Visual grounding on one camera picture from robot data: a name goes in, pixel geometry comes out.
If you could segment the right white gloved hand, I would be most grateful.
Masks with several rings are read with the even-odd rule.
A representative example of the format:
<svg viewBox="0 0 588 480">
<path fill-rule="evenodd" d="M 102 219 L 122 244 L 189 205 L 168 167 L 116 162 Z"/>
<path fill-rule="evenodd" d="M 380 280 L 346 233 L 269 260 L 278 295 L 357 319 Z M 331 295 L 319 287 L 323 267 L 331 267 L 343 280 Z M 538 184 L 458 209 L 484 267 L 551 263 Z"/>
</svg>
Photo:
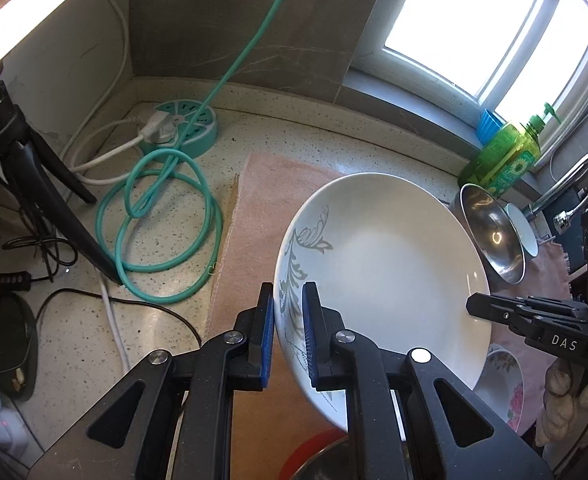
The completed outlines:
<svg viewBox="0 0 588 480">
<path fill-rule="evenodd" d="M 556 359 L 544 377 L 544 408 L 536 421 L 535 444 L 542 448 L 550 442 L 568 442 L 577 438 L 588 422 L 588 384 L 580 393 L 571 392 L 577 380 L 571 364 Z M 579 448 L 588 446 L 588 430 Z"/>
</svg>

